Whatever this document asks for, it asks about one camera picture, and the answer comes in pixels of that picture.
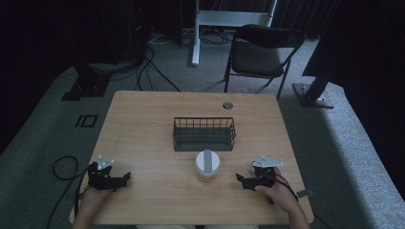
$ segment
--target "floor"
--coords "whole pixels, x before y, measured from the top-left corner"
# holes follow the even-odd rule
[[[209,35],[204,38],[219,39]],[[326,94],[334,105],[333,109],[302,107],[292,89],[293,83],[310,84],[313,81],[313,77],[303,77],[302,72],[316,45],[317,40],[308,39],[296,53],[279,100],[303,180],[314,192],[309,198],[315,214],[311,228],[403,228],[405,203],[389,179],[343,89],[328,85]],[[183,92],[223,91],[228,43],[202,43],[197,67],[191,66],[190,39],[185,39],[181,46],[157,38],[149,43],[149,47],[151,49],[145,55],[155,66],[113,74],[103,97],[61,101],[77,78],[74,68],[67,69],[54,81],[0,157],[0,228],[45,228],[47,225],[49,228],[71,228],[69,215],[78,180],[69,187],[69,181],[55,177],[53,166],[63,156],[77,158],[78,171],[88,165],[116,91],[175,91],[176,87]],[[127,64],[92,66],[108,72]],[[263,88],[265,83],[265,80],[233,77],[228,92],[275,94],[280,82],[275,80]],[[95,125],[77,125],[81,115],[96,116]],[[72,177],[75,164],[64,159],[55,168],[61,177]],[[288,227],[261,225],[261,228]]]

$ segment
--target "human hand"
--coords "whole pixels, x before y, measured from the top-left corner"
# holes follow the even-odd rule
[[[85,191],[75,217],[74,229],[90,228],[93,217],[111,192],[112,190],[97,190],[95,188]]]
[[[277,177],[281,177],[278,168],[274,168]],[[289,228],[291,229],[308,229],[309,224],[307,217],[294,194],[283,184],[275,182],[271,188],[258,185],[255,190],[259,193],[263,193],[275,204],[277,204],[283,211],[288,214]]]
[[[274,171],[277,175],[281,175],[280,170],[277,167],[274,167]],[[301,208],[291,191],[279,182],[275,182],[271,188],[258,185],[255,187],[255,190],[271,198],[276,205],[288,214]]]

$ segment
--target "black metal basket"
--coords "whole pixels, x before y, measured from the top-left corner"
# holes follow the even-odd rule
[[[175,117],[175,151],[231,151],[235,143],[233,117]]]

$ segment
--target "chair backrest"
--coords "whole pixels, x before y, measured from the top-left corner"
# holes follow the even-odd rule
[[[244,39],[257,46],[268,49],[298,49],[305,41],[305,36],[298,30],[270,28],[259,25],[244,25],[238,28],[233,36],[233,43]]]

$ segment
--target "white cup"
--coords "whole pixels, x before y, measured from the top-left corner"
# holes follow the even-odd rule
[[[211,150],[201,151],[196,158],[197,178],[202,182],[211,181],[220,169],[220,157]]]

